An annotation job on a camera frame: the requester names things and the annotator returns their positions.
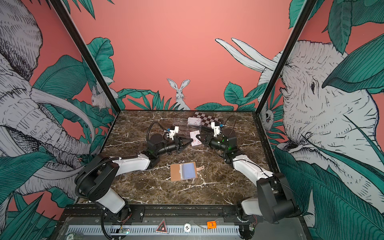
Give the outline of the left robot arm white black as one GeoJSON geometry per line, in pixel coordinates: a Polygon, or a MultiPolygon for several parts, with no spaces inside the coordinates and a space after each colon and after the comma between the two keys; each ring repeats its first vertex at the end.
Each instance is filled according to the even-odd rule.
{"type": "Polygon", "coordinates": [[[116,177],[155,167],[164,154],[179,154],[191,145],[193,139],[173,136],[165,140],[155,134],[147,140],[147,147],[137,155],[109,157],[97,155],[75,178],[75,193],[78,197],[90,200],[113,214],[120,213],[128,206],[126,201],[112,189],[116,177]]]}

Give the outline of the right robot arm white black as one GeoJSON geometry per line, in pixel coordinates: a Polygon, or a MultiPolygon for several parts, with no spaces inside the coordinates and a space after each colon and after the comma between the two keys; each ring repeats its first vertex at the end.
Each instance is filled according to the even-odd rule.
{"type": "Polygon", "coordinates": [[[302,213],[286,176],[268,171],[252,161],[238,147],[234,131],[225,130],[221,135],[199,134],[196,138],[203,145],[219,151],[226,164],[243,174],[256,186],[257,196],[240,203],[240,214],[243,218],[252,216],[273,224],[302,213]]]}

